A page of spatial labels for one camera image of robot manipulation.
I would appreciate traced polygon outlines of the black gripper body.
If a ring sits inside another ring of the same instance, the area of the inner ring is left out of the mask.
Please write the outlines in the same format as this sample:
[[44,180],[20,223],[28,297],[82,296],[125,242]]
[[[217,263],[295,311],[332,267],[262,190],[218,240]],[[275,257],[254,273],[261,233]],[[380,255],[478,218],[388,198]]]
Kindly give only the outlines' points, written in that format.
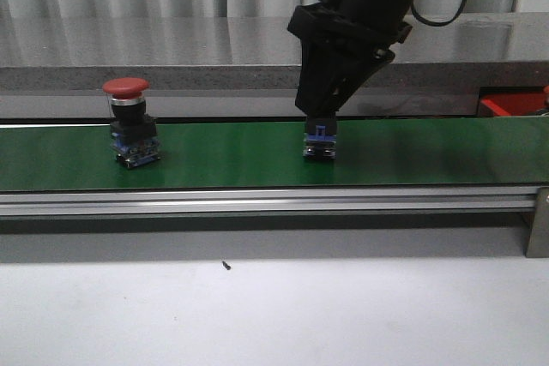
[[339,53],[387,53],[407,30],[411,0],[319,0],[298,6],[288,31],[303,46]]

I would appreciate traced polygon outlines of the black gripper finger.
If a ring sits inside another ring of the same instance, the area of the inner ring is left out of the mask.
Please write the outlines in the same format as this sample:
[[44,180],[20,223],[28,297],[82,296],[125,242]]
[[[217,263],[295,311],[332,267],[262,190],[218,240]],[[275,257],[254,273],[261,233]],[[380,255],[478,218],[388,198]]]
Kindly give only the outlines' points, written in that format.
[[308,117],[326,117],[335,83],[348,64],[361,57],[302,40],[302,66],[295,105]]
[[368,51],[358,62],[348,64],[339,76],[334,91],[329,98],[329,111],[337,112],[350,97],[376,72],[389,65],[395,59],[390,49],[374,48]]

